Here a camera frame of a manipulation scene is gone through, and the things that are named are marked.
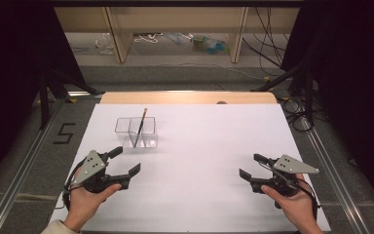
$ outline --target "white paper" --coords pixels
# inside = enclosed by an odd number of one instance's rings
[[[141,163],[130,189],[102,204],[84,227],[119,232],[269,232],[295,231],[282,210],[253,193],[239,169],[270,178],[253,154],[301,160],[278,104],[98,104],[71,168],[90,150],[104,153],[119,146],[118,118],[139,117],[144,108],[155,117],[157,148],[125,148],[109,160],[109,175],[127,174]],[[52,219],[64,219],[66,209]],[[318,224],[330,227],[322,210]]]

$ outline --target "metal bracket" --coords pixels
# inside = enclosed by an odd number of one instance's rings
[[[97,172],[104,169],[105,163],[99,157],[95,150],[91,150],[86,157],[81,171],[78,173],[77,177],[72,181],[71,185],[80,184],[87,180],[89,177],[95,175]]]
[[[289,174],[318,174],[318,169],[283,154],[273,167]]]

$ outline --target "sleeve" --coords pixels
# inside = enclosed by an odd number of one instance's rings
[[[41,234],[81,234],[67,228],[60,220],[54,220],[48,224]]]

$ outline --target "pencil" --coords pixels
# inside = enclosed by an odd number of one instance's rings
[[[138,143],[138,138],[139,138],[139,135],[141,134],[142,126],[144,125],[144,119],[145,119],[146,113],[147,113],[147,108],[144,108],[144,113],[142,113],[141,123],[139,123],[138,133],[136,135],[135,144],[133,146],[134,148],[136,148],[136,144]]]

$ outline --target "metal rail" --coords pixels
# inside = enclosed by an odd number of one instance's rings
[[[32,166],[34,165],[35,159],[43,146],[43,142],[45,142],[45,139],[48,135],[48,132],[51,129],[52,123],[55,120],[56,115],[62,108],[63,102],[64,100],[56,100],[53,108],[53,114],[50,120],[48,121],[48,124],[44,129],[38,132],[37,137],[34,139],[31,147],[29,148],[29,151],[23,159],[14,179],[12,180],[10,186],[8,187],[0,201],[0,229],[4,224],[5,219],[9,214],[9,211],[11,210],[11,207],[16,200],[17,195],[19,194],[19,191],[26,180],[26,177],[28,176]]]
[[[309,128],[309,123],[306,119],[303,123],[306,128]],[[339,202],[342,205],[342,208],[345,211],[349,222],[351,223],[354,232],[357,234],[370,233],[369,229],[366,226],[366,223],[363,220],[360,210],[357,208],[354,199],[352,198],[347,187],[345,186],[345,183],[343,182],[343,179],[340,177],[335,166],[333,165],[332,159],[329,157],[329,154],[324,148],[320,137],[318,136],[318,132],[315,128],[312,128],[307,132],[307,134],[321,164],[323,165],[324,170],[326,171],[330,184],[332,185],[333,190],[335,191],[335,194],[338,197]]]

